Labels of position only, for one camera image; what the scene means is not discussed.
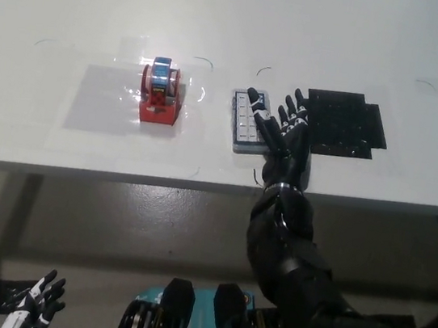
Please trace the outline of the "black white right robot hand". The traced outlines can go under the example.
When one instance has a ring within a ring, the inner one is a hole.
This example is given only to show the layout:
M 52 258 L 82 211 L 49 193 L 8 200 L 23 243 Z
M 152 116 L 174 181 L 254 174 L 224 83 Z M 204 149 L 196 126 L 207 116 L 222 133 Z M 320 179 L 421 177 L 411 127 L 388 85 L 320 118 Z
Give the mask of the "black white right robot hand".
M 255 124 L 267 146 L 261 175 L 263 185 L 268 189 L 283 184 L 301 191 L 310 158 L 310 112 L 301 90 L 285 97 L 277 117 L 270 114 L 255 88 L 247 88 L 247 95 Z

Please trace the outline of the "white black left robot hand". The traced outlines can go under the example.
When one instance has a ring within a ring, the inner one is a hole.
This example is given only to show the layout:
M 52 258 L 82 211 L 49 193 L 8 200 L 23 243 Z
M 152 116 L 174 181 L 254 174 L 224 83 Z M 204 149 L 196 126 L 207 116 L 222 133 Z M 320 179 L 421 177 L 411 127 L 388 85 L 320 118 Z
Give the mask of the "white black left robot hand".
M 51 270 L 35 283 L 6 316 L 0 328 L 49 328 L 56 313 L 65 308 L 60 298 L 65 294 L 65 279 L 54 281 L 57 270 Z

